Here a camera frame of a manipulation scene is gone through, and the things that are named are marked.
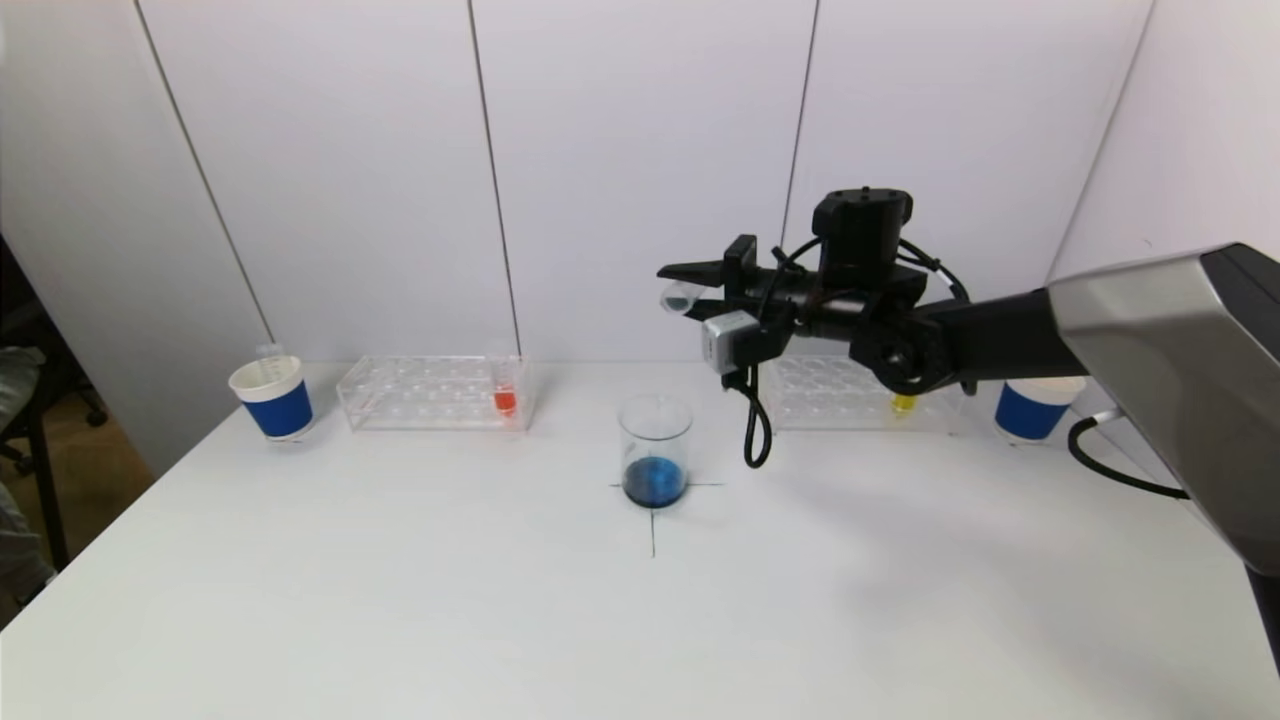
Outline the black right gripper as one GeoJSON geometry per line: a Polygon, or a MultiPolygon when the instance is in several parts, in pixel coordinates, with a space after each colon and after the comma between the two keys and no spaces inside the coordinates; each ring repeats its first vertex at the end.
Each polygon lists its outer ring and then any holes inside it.
{"type": "Polygon", "coordinates": [[[800,318],[817,284],[817,274],[808,270],[800,260],[818,247],[818,238],[806,241],[791,252],[774,247],[774,266],[763,268],[758,261],[756,237],[741,234],[724,251],[723,263],[669,264],[659,269],[657,277],[707,288],[723,286],[724,301],[698,299],[690,302],[684,315],[695,322],[724,315],[727,306],[754,318],[800,318]]]}

